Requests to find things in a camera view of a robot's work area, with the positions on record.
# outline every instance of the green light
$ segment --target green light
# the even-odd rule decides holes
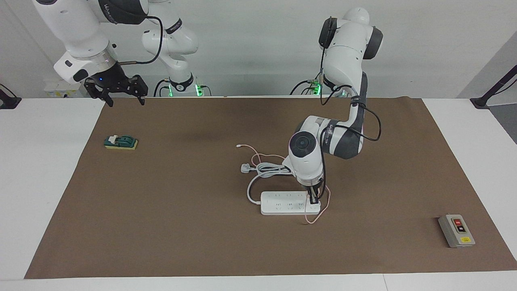
[[[197,96],[198,97],[201,97],[203,96],[203,89],[201,89],[201,87],[199,87],[197,84],[195,85],[195,90],[197,91]]]
[[[314,88],[314,95],[319,95],[322,90],[322,86],[320,84],[316,85],[316,88]]]

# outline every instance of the power outlet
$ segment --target power outlet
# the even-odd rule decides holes
[[[309,203],[305,191],[262,192],[260,201],[263,215],[316,215],[321,208],[321,203]]]

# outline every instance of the white power cord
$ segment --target white power cord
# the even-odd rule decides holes
[[[251,198],[250,190],[253,182],[255,182],[258,178],[269,178],[275,175],[292,175],[291,171],[287,169],[284,165],[277,165],[273,163],[260,163],[257,165],[256,168],[252,168],[250,164],[242,164],[240,167],[240,171],[242,173],[257,171],[257,176],[251,179],[250,184],[248,185],[248,190],[246,191],[248,200],[250,200],[251,203],[256,205],[260,205],[261,203],[260,201],[255,201]]]

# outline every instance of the white table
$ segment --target white table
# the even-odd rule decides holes
[[[424,102],[517,257],[517,145],[489,111],[468,100]],[[517,290],[517,271],[24,280],[102,106],[93,99],[24,99],[16,110],[0,111],[1,291]]]

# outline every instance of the cable connector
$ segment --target cable connector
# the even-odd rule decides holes
[[[242,164],[240,165],[240,172],[243,173],[243,174],[247,174],[251,171],[251,166],[250,164],[246,163],[246,164]]]

